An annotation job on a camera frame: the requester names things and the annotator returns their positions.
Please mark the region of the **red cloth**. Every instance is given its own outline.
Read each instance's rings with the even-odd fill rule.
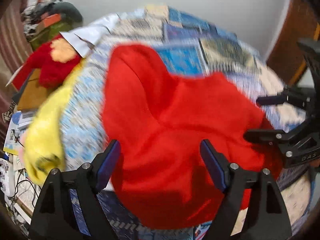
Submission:
[[[35,52],[33,52],[22,69],[14,78],[16,81],[15,87],[20,89],[28,75],[34,68],[41,68],[39,84],[46,88],[55,88],[63,83],[65,78],[73,70],[73,68],[80,62],[81,57],[76,54],[72,60],[61,63],[53,61],[50,55],[52,48],[50,45],[52,41],[63,38],[61,34],[57,35],[51,41],[42,44]]]
[[[143,225],[177,229],[214,218],[223,194],[201,159],[202,139],[244,169],[279,176],[279,153],[243,139],[246,130],[271,125],[222,73],[173,76],[153,49],[131,45],[113,51],[107,75],[103,125],[122,149],[112,183]]]

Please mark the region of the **red plush toy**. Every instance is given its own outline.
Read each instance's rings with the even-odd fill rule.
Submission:
[[[46,88],[58,87],[80,59],[75,49],[59,34],[30,55],[15,77],[18,83],[15,86],[19,89],[32,69],[40,68],[39,84]]]

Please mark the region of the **orange box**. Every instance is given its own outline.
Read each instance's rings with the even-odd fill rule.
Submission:
[[[43,19],[37,26],[37,34],[40,33],[43,29],[46,27],[55,24],[57,22],[61,21],[61,15],[60,14],[52,14],[48,16],[47,18]]]

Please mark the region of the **black cable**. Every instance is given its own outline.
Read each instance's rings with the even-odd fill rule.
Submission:
[[[35,189],[35,187],[33,186],[32,182],[31,182],[30,180],[28,180],[28,179],[24,179],[24,180],[18,182],[18,183],[17,183],[17,186],[18,186],[19,184],[21,184],[22,182],[25,182],[25,181],[29,182],[30,185],[31,185],[31,187],[33,188],[34,194],[33,194],[32,206],[35,207],[35,205],[33,204],[33,202],[34,202],[34,200],[36,199],[36,195],[37,195],[37,198],[39,198],[39,195],[38,195],[38,193],[36,192],[36,189]]]
[[[16,139],[16,141],[17,141],[18,143],[20,143],[20,145],[21,145],[22,147],[24,147],[23,144],[19,141],[20,136],[19,136],[19,137],[16,137],[16,134],[14,133],[14,129],[11,129],[11,130],[12,130],[12,132],[13,132],[13,136],[14,136],[14,138]]]
[[[39,195],[38,195],[38,193],[36,192],[36,189],[35,189],[35,187],[33,186],[32,182],[31,182],[30,180],[24,179],[24,180],[22,180],[22,181],[19,181],[21,174],[22,174],[22,173],[20,172],[20,174],[19,174],[19,176],[18,176],[18,179],[17,179],[18,183],[17,183],[17,185],[16,185],[16,187],[15,187],[15,190],[14,190],[14,195],[13,195],[11,198],[14,198],[14,197],[18,194],[18,192],[19,192],[19,189],[18,189],[19,184],[21,184],[22,182],[28,181],[28,182],[30,183],[31,187],[33,188],[33,191],[34,191],[34,193],[33,193],[33,199],[32,199],[32,206],[33,206],[33,208],[35,208],[34,201],[35,201],[35,199],[36,199],[36,196],[37,196],[37,198],[39,198]]]
[[[21,174],[22,174],[22,173],[20,172],[17,181],[19,181]],[[11,199],[11,209],[12,209],[12,213],[13,213],[14,223],[17,222],[16,216],[15,216],[15,214],[14,214],[14,206],[13,206],[14,196],[17,194],[17,193],[16,193],[17,186],[18,186],[18,184],[16,184],[16,186],[15,186],[15,188],[14,188],[14,195],[13,195],[12,197],[10,197],[10,199]]]

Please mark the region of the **blue gripper pad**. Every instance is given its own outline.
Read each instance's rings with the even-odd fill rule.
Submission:
[[[97,192],[100,192],[107,186],[111,173],[113,172],[113,169],[115,168],[120,156],[120,143],[115,140],[111,141],[109,145],[110,147],[108,146],[104,152],[106,153],[108,151],[107,156],[97,172]]]
[[[218,153],[209,140],[200,143],[200,154],[216,188],[225,192],[230,185],[229,162]]]

